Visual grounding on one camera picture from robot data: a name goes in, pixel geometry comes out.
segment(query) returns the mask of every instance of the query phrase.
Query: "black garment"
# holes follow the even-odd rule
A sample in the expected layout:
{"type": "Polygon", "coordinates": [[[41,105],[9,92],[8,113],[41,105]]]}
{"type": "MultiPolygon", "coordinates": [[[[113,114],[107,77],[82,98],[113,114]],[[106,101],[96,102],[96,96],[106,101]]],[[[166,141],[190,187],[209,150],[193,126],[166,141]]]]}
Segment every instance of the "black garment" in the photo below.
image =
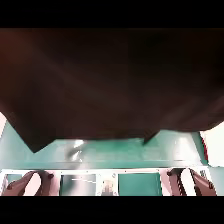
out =
{"type": "Polygon", "coordinates": [[[1,29],[0,111],[33,152],[224,120],[223,29],[1,29]]]}

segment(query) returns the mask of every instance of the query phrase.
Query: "black cloth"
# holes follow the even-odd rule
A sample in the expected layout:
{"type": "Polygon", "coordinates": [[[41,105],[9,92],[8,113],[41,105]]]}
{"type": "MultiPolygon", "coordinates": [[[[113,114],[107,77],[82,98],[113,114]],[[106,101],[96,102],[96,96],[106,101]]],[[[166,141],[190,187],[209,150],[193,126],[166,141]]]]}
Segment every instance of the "black cloth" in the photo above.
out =
{"type": "Polygon", "coordinates": [[[224,120],[223,29],[1,29],[0,111],[55,139],[200,131],[224,120]]]}

